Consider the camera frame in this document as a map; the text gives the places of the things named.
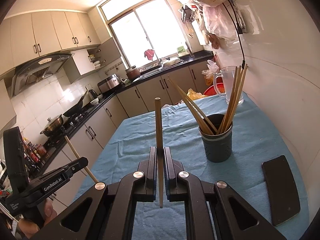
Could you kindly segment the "left human hand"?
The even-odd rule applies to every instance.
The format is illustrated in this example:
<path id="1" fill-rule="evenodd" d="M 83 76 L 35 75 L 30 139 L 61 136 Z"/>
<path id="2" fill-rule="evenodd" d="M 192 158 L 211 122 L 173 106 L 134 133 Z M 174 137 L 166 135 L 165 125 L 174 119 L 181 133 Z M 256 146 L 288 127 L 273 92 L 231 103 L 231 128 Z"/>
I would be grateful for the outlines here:
<path id="1" fill-rule="evenodd" d="M 57 212 L 53 208 L 53 202 L 50 199 L 47 199 L 44 202 L 43 212 L 45 214 L 44 225 L 50 223 L 57 216 Z M 18 227 L 24 233 L 27 239 L 31 238 L 35 233 L 37 233 L 40 230 L 37 224 L 24 218 L 19 220 Z"/>

